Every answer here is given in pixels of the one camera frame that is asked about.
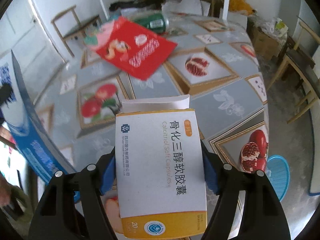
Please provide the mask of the left hand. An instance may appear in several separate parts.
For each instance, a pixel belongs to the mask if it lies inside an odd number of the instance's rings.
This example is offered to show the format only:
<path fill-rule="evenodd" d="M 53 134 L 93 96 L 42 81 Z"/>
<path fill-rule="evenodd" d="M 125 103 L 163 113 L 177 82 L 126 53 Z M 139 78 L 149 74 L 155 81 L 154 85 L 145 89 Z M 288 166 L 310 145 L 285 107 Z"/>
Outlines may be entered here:
<path fill-rule="evenodd" d="M 7 206 L 11 202 L 11 185 L 0 174 L 0 206 Z"/>

